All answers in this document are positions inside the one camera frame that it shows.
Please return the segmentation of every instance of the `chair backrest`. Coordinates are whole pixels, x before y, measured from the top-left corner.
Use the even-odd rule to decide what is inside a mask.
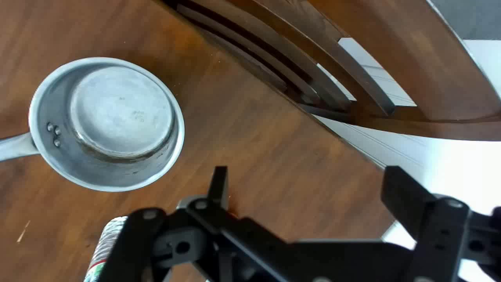
[[[363,126],[501,139],[501,101],[462,42],[415,0],[169,0],[305,111]],[[354,37],[415,101],[396,105],[338,42]]]

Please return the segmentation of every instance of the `brown table surface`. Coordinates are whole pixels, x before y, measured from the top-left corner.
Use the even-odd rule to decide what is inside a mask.
[[[216,164],[230,167],[233,209],[285,239],[379,236],[391,220],[380,169],[155,1],[1,0],[0,32],[0,136],[26,131],[41,79],[83,56],[152,70],[186,120],[180,159],[139,191],[78,188],[41,156],[0,162],[1,282],[81,280],[111,217],[172,211],[207,191]]]

